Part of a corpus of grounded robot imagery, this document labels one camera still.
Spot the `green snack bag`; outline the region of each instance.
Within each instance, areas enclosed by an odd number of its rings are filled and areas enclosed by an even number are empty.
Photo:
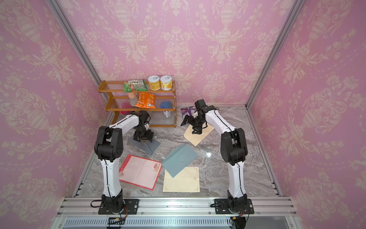
[[[123,84],[123,91],[127,93],[132,91],[147,91],[145,80],[125,81]]]

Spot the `red bordered paper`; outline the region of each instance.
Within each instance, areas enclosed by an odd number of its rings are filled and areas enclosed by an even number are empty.
[[[119,180],[154,190],[161,168],[161,162],[128,154],[119,169]]]

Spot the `pink wallpaper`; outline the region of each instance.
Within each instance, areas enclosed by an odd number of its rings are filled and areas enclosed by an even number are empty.
[[[365,1],[306,1],[252,113],[304,229],[366,228]]]
[[[72,195],[105,101],[45,1],[0,1],[1,228],[47,229]]]
[[[171,75],[179,104],[245,104],[294,0],[58,0],[103,80]]]

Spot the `yellow can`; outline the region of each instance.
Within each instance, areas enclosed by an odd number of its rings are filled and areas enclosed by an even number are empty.
[[[151,90],[156,91],[156,90],[160,89],[160,77],[159,76],[152,75],[147,80],[149,81]]]
[[[160,78],[160,82],[161,82],[161,88],[165,91],[168,91],[170,89],[172,89],[173,86],[173,78],[169,75],[164,75]]]

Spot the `white robotic arm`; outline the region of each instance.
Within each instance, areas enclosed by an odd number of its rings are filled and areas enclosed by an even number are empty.
[[[229,170],[228,205],[232,212],[241,212],[247,205],[244,187],[244,161],[248,154],[245,133],[241,128],[230,125],[214,106],[207,106],[203,99],[195,103],[197,112],[184,117],[181,126],[187,122],[193,127],[193,134],[201,134],[203,125],[209,123],[221,135],[221,156]]]
[[[206,121],[222,135],[225,132],[231,133],[236,128],[230,125],[218,112],[210,110],[206,113]],[[234,198],[240,198],[245,194],[244,187],[244,161],[238,161],[234,165],[227,163],[229,170],[229,193]]]
[[[127,115],[124,119],[119,122],[109,125],[108,128],[120,128],[122,130],[122,135],[127,133],[130,129],[137,126],[139,124],[138,116],[136,115]],[[112,138],[106,139],[106,141],[111,142]],[[120,182],[119,182],[119,158],[110,161],[106,159],[101,159],[100,163],[102,164],[103,169],[103,179],[104,179],[104,190],[103,195],[107,197],[117,196],[118,193],[122,190]]]
[[[123,210],[124,202],[118,172],[119,157],[123,152],[122,136],[134,128],[136,129],[135,141],[152,141],[154,133],[148,130],[148,118],[150,116],[146,111],[131,112],[117,123],[110,126],[101,126],[98,130],[94,151],[98,155],[103,169],[104,190],[101,206],[104,209],[109,208],[111,212]]]

